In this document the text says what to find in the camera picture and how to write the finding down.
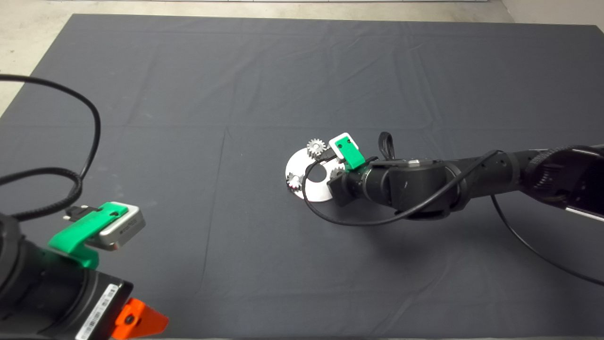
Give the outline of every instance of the metal gear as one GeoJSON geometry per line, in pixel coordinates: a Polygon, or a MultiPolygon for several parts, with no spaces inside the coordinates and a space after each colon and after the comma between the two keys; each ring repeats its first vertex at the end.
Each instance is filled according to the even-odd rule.
{"type": "Polygon", "coordinates": [[[343,168],[335,168],[334,170],[332,170],[331,174],[329,174],[329,179],[333,180],[334,178],[336,178],[337,175],[340,175],[344,172],[343,168]]]}
{"type": "Polygon", "coordinates": [[[286,178],[289,189],[293,191],[300,190],[302,188],[302,177],[303,176],[294,175],[290,172],[286,178]]]}
{"type": "Polygon", "coordinates": [[[327,150],[327,146],[322,140],[313,138],[306,144],[306,150],[308,151],[309,157],[316,159],[327,150]]]}

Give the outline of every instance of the cable plug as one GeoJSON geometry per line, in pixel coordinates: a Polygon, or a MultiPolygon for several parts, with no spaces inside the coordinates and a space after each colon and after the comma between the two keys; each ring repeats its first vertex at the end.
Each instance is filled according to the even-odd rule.
{"type": "Polygon", "coordinates": [[[98,211],[98,209],[93,206],[73,206],[65,209],[66,215],[63,216],[63,219],[75,222],[93,211],[98,211]]]}
{"type": "Polygon", "coordinates": [[[321,153],[321,154],[320,154],[320,155],[319,155],[319,156],[316,158],[316,160],[317,160],[319,163],[322,163],[322,162],[328,162],[328,161],[330,161],[330,160],[332,160],[332,159],[334,159],[334,158],[336,158],[336,157],[337,157],[337,155],[336,155],[336,153],[333,151],[333,149],[332,149],[332,148],[329,148],[329,149],[327,149],[327,150],[323,151],[323,152],[322,152],[322,153],[321,153]]]}

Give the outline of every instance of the orange bracket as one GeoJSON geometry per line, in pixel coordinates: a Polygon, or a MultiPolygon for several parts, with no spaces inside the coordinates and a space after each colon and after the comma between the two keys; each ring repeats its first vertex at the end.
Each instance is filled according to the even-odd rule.
{"type": "Polygon", "coordinates": [[[161,333],[166,326],[166,316],[144,302],[131,298],[115,320],[115,330],[111,336],[117,340],[126,340],[161,333]]]}

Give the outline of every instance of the black cloth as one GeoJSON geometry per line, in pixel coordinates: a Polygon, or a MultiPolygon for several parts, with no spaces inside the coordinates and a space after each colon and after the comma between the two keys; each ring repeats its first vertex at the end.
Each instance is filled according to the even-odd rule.
{"type": "MultiPolygon", "coordinates": [[[[487,198],[358,228],[320,220],[284,184],[290,155],[342,132],[370,156],[389,131],[403,158],[604,142],[594,26],[74,15],[33,75],[101,112],[79,202],[142,208],[145,229],[99,269],[170,317],[163,337],[604,336],[604,289],[528,252],[487,198]]],[[[79,170],[91,138],[82,104],[26,85],[0,119],[0,173],[79,170]]],[[[32,178],[0,206],[69,188],[32,178]]],[[[501,203],[547,256],[604,278],[601,223],[520,193],[501,203]]],[[[39,244],[63,227],[60,214],[22,224],[39,244]]]]}

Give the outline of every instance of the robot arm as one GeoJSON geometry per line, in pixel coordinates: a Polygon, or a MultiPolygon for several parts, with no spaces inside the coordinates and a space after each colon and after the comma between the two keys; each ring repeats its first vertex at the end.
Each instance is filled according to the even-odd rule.
{"type": "MultiPolygon", "coordinates": [[[[476,197],[522,191],[536,200],[577,214],[604,217],[604,157],[601,147],[569,146],[551,150],[500,152],[480,163],[410,220],[444,218],[476,197]]],[[[407,211],[459,176],[478,157],[459,160],[368,159],[356,169],[331,178],[334,201],[357,198],[407,211]]]]}

